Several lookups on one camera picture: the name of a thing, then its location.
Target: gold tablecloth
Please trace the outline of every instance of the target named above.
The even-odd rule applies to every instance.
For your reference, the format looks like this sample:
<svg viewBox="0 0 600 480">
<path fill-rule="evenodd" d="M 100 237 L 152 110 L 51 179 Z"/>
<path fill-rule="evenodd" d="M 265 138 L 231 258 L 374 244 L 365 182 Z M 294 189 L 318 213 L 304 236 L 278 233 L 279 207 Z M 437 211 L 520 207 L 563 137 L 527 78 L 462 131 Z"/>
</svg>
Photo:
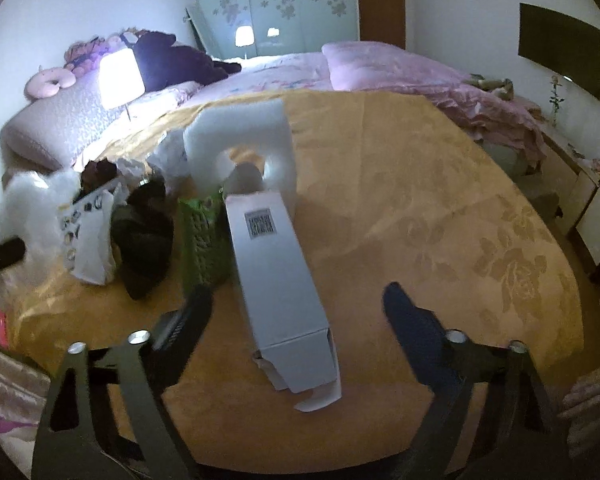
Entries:
<svg viewBox="0 0 600 480">
<path fill-rule="evenodd" d="M 276 392 L 252 362 L 248 327 L 226 284 L 182 380 L 164 396 L 199 462 L 307 472 L 405 449 L 431 395 L 384 318 L 381 294 L 391 281 L 477 342 L 525 341 L 541 374 L 582 349 L 578 288 L 562 251 L 512 181 L 427 100 L 288 91 L 208 106 L 278 96 L 298 164 L 294 225 L 333 330 L 342 399 L 315 413 L 294 410 L 302 395 Z M 107 153 L 146 156 L 166 128 L 199 110 L 172 112 Z M 167 280 L 138 302 L 120 282 L 97 287 L 53 274 L 14 305 L 14 349 L 53 372 L 72 342 L 99 348 L 150 328 L 182 302 L 174 260 Z M 472 403 L 458 463 L 482 402 L 478 395 Z"/>
</svg>

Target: lampshade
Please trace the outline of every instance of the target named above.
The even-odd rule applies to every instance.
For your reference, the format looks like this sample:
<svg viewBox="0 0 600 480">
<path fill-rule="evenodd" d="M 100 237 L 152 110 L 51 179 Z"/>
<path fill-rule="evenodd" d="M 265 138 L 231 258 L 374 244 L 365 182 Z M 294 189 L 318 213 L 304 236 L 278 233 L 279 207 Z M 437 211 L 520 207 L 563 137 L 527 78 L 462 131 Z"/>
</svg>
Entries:
<svg viewBox="0 0 600 480">
<path fill-rule="evenodd" d="M 255 42 L 251 25 L 242 25 L 235 30 L 235 46 L 249 46 Z"/>
<path fill-rule="evenodd" d="M 124 48 L 103 57 L 98 85 L 102 107 L 106 110 L 126 105 L 144 94 L 144 82 L 134 51 Z"/>
</svg>

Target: wooden floor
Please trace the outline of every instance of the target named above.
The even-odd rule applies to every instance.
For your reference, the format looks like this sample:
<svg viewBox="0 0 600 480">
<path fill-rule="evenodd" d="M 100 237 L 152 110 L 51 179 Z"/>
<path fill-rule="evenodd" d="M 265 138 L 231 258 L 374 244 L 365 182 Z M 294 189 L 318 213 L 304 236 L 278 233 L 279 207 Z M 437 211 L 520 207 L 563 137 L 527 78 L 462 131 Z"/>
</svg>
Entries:
<svg viewBox="0 0 600 480">
<path fill-rule="evenodd" d="M 579 377 L 600 366 L 600 287 L 589 281 L 573 246 L 558 231 L 556 225 L 550 224 L 548 228 L 560 244 L 578 282 L 584 326 L 584 350 L 554 365 L 549 371 L 548 389 L 553 390 L 554 395 L 559 395 L 562 392 L 566 393 Z"/>
</svg>

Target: pink neck pillow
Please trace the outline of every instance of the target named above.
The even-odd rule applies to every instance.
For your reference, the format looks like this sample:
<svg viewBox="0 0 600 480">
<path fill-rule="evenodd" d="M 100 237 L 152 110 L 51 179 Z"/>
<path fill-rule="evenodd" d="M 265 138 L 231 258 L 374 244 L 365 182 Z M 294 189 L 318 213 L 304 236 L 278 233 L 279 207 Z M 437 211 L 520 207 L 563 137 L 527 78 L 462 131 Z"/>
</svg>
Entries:
<svg viewBox="0 0 600 480">
<path fill-rule="evenodd" d="M 27 83 L 26 91 L 31 97 L 42 99 L 56 95 L 61 88 L 75 83 L 75 75 L 65 68 L 40 70 Z"/>
</svg>

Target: qr code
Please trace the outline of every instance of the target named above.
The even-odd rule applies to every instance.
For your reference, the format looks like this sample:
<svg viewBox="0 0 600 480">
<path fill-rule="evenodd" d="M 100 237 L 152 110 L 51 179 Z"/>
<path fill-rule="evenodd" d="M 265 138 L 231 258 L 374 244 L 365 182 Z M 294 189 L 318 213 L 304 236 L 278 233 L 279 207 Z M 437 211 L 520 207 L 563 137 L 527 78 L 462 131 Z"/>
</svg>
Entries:
<svg viewBox="0 0 600 480">
<path fill-rule="evenodd" d="M 251 239 L 276 233 L 276 226 L 271 217 L 271 209 L 260 209 L 244 215 Z"/>
</svg>

